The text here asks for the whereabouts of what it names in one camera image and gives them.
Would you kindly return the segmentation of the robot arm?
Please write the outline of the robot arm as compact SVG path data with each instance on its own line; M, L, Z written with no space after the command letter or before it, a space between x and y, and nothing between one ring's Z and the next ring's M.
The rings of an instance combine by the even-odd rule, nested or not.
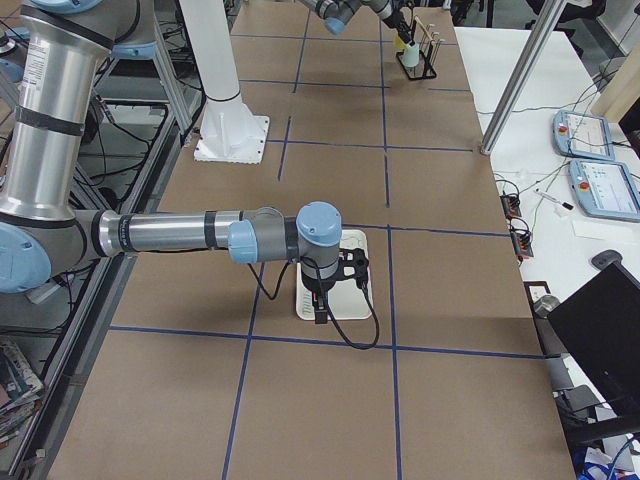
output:
M395 30L405 45L413 45L413 35L400 6L390 0L302 0L332 34L340 34L362 6L368 7L389 29Z
M287 217L271 207L195 214L119 214L68 203L93 81L119 47L151 56L150 1L26 1L30 33L8 170L1 190L1 290L20 293L75 265L125 252L225 250L234 262L295 263L317 323L333 322L338 282L368 287L360 249L341 247L342 219L315 201Z

